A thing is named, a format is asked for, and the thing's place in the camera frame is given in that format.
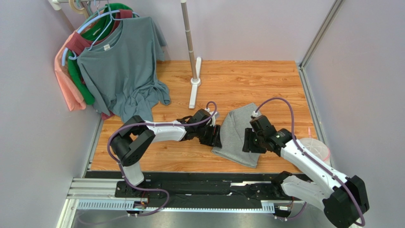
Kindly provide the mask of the grey cloth napkin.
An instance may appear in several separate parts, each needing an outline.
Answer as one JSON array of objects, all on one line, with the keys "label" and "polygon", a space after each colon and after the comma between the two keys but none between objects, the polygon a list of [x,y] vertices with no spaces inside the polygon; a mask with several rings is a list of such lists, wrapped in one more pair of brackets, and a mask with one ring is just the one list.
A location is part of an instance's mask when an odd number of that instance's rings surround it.
[{"label": "grey cloth napkin", "polygon": [[242,151],[245,129],[250,128],[251,114],[257,108],[255,103],[249,103],[227,113],[220,129],[222,147],[213,147],[213,154],[249,168],[257,167],[260,155]]}]

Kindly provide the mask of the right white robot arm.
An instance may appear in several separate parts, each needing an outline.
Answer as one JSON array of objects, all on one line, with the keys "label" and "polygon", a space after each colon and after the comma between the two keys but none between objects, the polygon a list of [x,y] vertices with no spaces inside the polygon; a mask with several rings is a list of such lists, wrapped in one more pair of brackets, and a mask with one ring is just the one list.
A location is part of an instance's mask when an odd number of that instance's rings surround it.
[{"label": "right white robot arm", "polygon": [[364,214],[370,209],[366,185],[358,177],[348,177],[312,155],[290,131],[277,131],[266,116],[253,113],[250,128],[245,129],[243,152],[273,152],[301,170],[310,181],[283,171],[274,179],[284,195],[298,198],[322,210],[337,228],[356,222],[365,225]]}]

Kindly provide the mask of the aluminium frame post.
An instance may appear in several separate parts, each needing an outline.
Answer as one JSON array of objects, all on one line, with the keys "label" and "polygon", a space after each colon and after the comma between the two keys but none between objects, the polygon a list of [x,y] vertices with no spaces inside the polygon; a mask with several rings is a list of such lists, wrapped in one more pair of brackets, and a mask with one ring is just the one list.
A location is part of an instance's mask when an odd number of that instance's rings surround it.
[{"label": "aluminium frame post", "polygon": [[328,28],[332,24],[334,18],[338,14],[338,12],[339,12],[340,8],[342,7],[342,5],[344,4],[344,2],[345,2],[345,0],[335,0],[333,2],[329,12],[327,13],[327,15],[326,15],[325,19],[323,20],[320,28],[318,29],[313,41],[311,42],[309,48],[307,49],[303,59],[299,63],[299,67],[301,69],[304,69],[308,65],[309,61],[311,60],[312,56],[314,55],[317,47],[321,43],[321,41],[322,41],[323,37],[325,36]]}]

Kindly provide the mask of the pink t-shirt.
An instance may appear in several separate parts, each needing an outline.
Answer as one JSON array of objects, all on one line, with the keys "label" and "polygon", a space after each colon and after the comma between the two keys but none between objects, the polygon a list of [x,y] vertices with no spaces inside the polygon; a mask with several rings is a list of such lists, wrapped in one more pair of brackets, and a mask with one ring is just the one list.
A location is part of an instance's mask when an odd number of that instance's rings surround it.
[{"label": "pink t-shirt", "polygon": [[71,34],[67,38],[65,43],[56,54],[54,59],[54,72],[69,111],[77,111],[84,110],[87,105],[82,94],[79,92],[78,88],[72,81],[67,66],[62,66],[61,64],[66,44],[71,40],[72,37],[73,34]]}]

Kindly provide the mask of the green t-shirt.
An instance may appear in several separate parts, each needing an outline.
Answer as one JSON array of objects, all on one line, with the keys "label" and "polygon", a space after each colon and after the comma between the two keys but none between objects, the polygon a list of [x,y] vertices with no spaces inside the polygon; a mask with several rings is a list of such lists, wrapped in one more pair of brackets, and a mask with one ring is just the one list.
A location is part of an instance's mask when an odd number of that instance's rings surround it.
[{"label": "green t-shirt", "polygon": [[98,44],[110,35],[119,25],[119,22],[117,21],[118,19],[133,17],[133,14],[129,12],[131,8],[122,3],[106,4],[105,8],[100,13],[107,13],[115,10],[119,10],[119,12],[98,19],[93,23],[92,27],[80,34],[75,32],[71,40],[66,44],[66,47],[68,48],[68,73],[70,74],[74,85],[79,90],[79,94],[83,96],[86,105],[94,104],[95,98],[85,85],[77,60],[74,59],[74,57],[78,57],[84,49],[90,47],[93,42]]}]

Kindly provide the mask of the grey-blue t-shirt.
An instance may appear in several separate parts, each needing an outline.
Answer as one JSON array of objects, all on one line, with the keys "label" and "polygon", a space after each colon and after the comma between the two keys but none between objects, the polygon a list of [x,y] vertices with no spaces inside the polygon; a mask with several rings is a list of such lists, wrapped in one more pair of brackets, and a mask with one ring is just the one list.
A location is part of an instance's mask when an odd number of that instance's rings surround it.
[{"label": "grey-blue t-shirt", "polygon": [[166,41],[151,17],[128,18],[103,42],[77,58],[85,84],[99,113],[115,114],[123,122],[138,115],[152,121],[152,108],[171,102],[169,88],[157,78],[157,61],[164,61]]}]

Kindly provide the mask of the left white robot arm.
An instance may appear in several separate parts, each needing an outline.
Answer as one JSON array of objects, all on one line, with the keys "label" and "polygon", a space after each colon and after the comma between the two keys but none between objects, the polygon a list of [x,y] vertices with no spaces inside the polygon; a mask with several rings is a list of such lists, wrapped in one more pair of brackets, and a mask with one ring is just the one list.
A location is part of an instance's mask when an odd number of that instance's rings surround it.
[{"label": "left white robot arm", "polygon": [[216,112],[200,109],[172,122],[151,122],[135,115],[110,136],[109,154],[117,161],[124,179],[133,186],[144,181],[139,161],[153,143],[182,142],[197,138],[202,145],[221,148]]}]

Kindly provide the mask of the maroon t-shirt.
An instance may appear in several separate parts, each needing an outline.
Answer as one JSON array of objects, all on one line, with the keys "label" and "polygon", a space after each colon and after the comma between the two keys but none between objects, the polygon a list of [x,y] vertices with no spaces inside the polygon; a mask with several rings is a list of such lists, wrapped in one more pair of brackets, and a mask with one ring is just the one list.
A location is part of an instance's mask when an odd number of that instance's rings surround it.
[{"label": "maroon t-shirt", "polygon": [[99,44],[108,37],[120,24],[121,19],[136,17],[131,9],[117,9],[116,13],[107,14],[100,18],[93,27],[83,34],[75,32],[66,48],[71,52],[70,56],[79,56],[92,44]]}]

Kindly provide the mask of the white mesh laundry basket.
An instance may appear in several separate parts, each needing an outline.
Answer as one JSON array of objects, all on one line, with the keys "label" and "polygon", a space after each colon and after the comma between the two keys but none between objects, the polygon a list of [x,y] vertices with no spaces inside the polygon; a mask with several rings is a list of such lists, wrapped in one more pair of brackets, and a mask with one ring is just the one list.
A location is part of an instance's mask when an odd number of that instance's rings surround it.
[{"label": "white mesh laundry basket", "polygon": [[300,139],[301,144],[307,148],[312,154],[320,158],[325,164],[331,165],[330,150],[320,140],[313,137],[310,127],[308,127],[308,137]]}]

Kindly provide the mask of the white clothes rack stand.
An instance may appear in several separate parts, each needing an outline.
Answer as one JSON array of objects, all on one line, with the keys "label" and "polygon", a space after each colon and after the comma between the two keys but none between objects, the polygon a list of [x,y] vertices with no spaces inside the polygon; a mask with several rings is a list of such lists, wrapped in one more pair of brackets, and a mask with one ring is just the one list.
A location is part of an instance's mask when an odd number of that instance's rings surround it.
[{"label": "white clothes rack stand", "polygon": [[188,17],[188,9],[187,9],[187,0],[181,0],[181,8],[182,8],[182,15],[183,15],[183,23],[185,28],[186,34],[186,41],[189,53],[189,59],[191,64],[191,71],[192,71],[192,78],[190,80],[191,83],[191,94],[189,100],[189,109],[194,109],[196,107],[196,100],[198,94],[198,88],[201,85],[200,79],[200,72],[202,66],[202,59],[200,57],[195,57],[194,49],[193,49],[193,41],[192,41],[192,33],[191,27]]}]

